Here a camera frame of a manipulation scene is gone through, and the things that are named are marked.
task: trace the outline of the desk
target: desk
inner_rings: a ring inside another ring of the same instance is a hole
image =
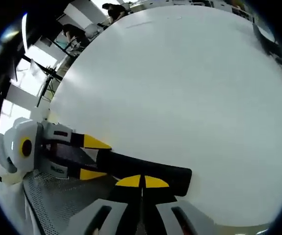
[[[237,15],[124,17],[72,64],[51,110],[118,153],[192,169],[185,199],[218,224],[269,223],[282,207],[282,70]]]

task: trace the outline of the white curved surface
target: white curved surface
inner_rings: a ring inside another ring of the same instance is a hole
[[[185,198],[218,224],[265,224],[282,207],[282,70],[239,16],[124,17],[71,66],[51,110],[118,153],[192,169]]]

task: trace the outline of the yellow marking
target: yellow marking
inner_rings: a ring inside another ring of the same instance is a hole
[[[91,179],[98,178],[104,175],[106,175],[106,173],[90,171],[90,170],[85,170],[85,169],[80,170],[80,180],[91,180]]]
[[[28,156],[24,156],[23,150],[22,150],[23,149],[23,144],[27,140],[30,140],[30,139],[28,137],[22,137],[21,138],[21,142],[20,142],[19,153],[20,153],[21,157],[23,157],[23,158],[28,158],[29,157],[29,155]]]
[[[84,148],[111,149],[111,147],[92,136],[84,135]]]
[[[154,178],[151,176],[145,176],[145,182],[146,182],[146,188],[165,188],[165,187],[169,187],[169,185],[158,178]]]
[[[131,177],[123,178],[116,183],[117,186],[125,187],[139,187],[141,175],[134,175]]]

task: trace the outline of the person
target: person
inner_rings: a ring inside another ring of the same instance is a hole
[[[126,16],[128,14],[126,9],[121,5],[105,3],[104,5],[102,5],[102,8],[108,10],[108,15],[110,16],[110,24],[117,22],[123,16]]]
[[[62,26],[62,32],[64,36],[67,37],[68,43],[70,43],[75,38],[84,38],[85,37],[85,31],[83,29],[80,29],[72,24],[64,24]]]

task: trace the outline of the yellow triangle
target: yellow triangle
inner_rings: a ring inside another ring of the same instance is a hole
[[[92,136],[84,135],[84,148],[111,149],[111,147]]]
[[[169,185],[158,178],[154,178],[151,176],[145,176],[145,182],[146,182],[146,188],[165,188],[165,187],[169,187]]]
[[[123,178],[116,183],[117,186],[125,187],[139,187],[141,175],[134,175],[131,177]]]
[[[106,173],[81,169],[80,180],[91,180],[91,179],[98,178],[104,175],[106,175]]]

